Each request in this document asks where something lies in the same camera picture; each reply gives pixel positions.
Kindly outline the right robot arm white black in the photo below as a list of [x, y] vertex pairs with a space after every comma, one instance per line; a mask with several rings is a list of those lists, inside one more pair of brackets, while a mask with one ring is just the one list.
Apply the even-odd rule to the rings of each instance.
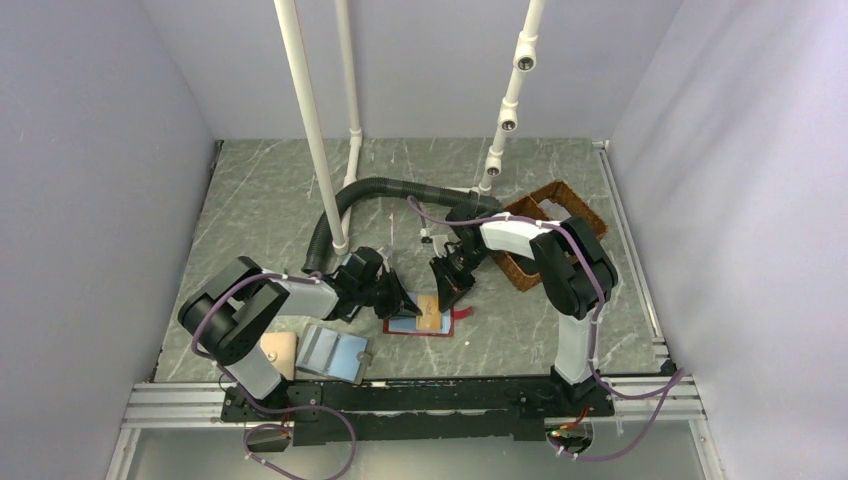
[[553, 370], [562, 379], [551, 388], [557, 411], [574, 415], [585, 407], [594, 375], [601, 310], [618, 285], [618, 273], [588, 222], [577, 216], [554, 222], [452, 208], [441, 221], [457, 237], [446, 253], [430, 261], [439, 309], [452, 308], [475, 285], [474, 270], [492, 252], [531, 261], [548, 303], [558, 315], [558, 346]]

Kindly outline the white pipe with lights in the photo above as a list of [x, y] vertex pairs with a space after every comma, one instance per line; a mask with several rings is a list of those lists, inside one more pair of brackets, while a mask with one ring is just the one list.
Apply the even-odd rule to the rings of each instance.
[[531, 0], [528, 4], [525, 20], [513, 52], [510, 78], [498, 111], [496, 132], [488, 148], [483, 176], [477, 186], [480, 193], [491, 192], [494, 179], [502, 171], [502, 157], [507, 136], [519, 126], [519, 95], [526, 75], [538, 64], [536, 45], [545, 6], [545, 0]]

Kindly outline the white pipe rear left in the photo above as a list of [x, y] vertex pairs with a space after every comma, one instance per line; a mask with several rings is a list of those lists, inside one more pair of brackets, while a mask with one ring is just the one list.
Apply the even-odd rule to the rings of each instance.
[[344, 185], [347, 186], [356, 180], [363, 132], [358, 108], [349, 2], [346, 0], [336, 0], [335, 11], [350, 133], [349, 155], [344, 178]]

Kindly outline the aluminium frame rail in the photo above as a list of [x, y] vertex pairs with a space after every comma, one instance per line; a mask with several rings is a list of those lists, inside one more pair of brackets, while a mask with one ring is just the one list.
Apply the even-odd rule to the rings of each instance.
[[[705, 425], [706, 415], [694, 380], [674, 369], [665, 341], [656, 335], [652, 341], [660, 360], [660, 370], [652, 375], [608, 375], [596, 385], [606, 391], [615, 413], [609, 418], [578, 417], [558, 422], [547, 429], [543, 438], [564, 439], [558, 454], [572, 460], [590, 460], [590, 427], [594, 422], [612, 422], [622, 427], [639, 421], [645, 427], [659, 420], [686, 423], [693, 434]], [[111, 479], [129, 476], [137, 446], [147, 430], [239, 430], [244, 439], [239, 449], [251, 461], [262, 451], [277, 451], [293, 442], [293, 424], [280, 422], [225, 424], [221, 407], [229, 385], [206, 383], [142, 383], [132, 391], [122, 429], [107, 472]]]

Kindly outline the gold VIP credit card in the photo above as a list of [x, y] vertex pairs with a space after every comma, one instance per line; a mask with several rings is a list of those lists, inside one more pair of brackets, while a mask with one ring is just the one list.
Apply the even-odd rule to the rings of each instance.
[[416, 316], [416, 330], [419, 332], [435, 333], [442, 329], [442, 313], [439, 310], [438, 296], [419, 294], [416, 305], [420, 314]]

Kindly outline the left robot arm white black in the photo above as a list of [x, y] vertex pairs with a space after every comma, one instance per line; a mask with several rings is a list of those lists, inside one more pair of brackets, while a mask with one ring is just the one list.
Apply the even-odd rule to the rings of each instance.
[[287, 406], [290, 379], [261, 349], [279, 316], [352, 321], [364, 308], [381, 320], [412, 317], [421, 309], [382, 252], [360, 247], [329, 273], [292, 276], [239, 256], [196, 291], [177, 313], [191, 335], [190, 348], [213, 361], [248, 393], [248, 407], [264, 420]]

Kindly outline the grey card holder open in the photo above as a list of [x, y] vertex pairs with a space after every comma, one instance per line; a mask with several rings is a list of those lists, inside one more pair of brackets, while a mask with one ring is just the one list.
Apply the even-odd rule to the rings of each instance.
[[360, 384], [372, 361], [370, 339], [309, 324], [299, 338], [295, 368], [321, 377]]

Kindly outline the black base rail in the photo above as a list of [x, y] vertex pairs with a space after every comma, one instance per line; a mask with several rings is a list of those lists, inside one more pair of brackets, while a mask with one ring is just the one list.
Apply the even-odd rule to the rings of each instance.
[[609, 418], [615, 409], [596, 385], [569, 387], [554, 376], [299, 380], [282, 402], [253, 407], [234, 387], [225, 391], [225, 424], [293, 424], [297, 446], [328, 442], [509, 437], [535, 441], [558, 422]]

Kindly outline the white pipe front left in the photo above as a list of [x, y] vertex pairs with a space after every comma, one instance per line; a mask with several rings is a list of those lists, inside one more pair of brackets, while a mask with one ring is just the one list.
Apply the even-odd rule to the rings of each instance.
[[343, 231], [341, 215], [338, 211], [335, 191], [330, 177], [297, 5], [293, 0], [275, 0], [274, 7], [316, 180], [319, 184], [324, 213], [332, 235], [332, 246], [337, 254], [345, 254], [348, 252], [349, 245]]

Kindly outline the red card holder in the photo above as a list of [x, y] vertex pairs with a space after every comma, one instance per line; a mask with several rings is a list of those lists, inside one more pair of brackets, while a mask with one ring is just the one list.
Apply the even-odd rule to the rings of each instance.
[[438, 297], [425, 294], [420, 299], [417, 293], [410, 294], [413, 303], [421, 311], [418, 316], [395, 316], [383, 321], [383, 333], [387, 335], [452, 337], [458, 321], [474, 313], [472, 307], [454, 308], [440, 312]]

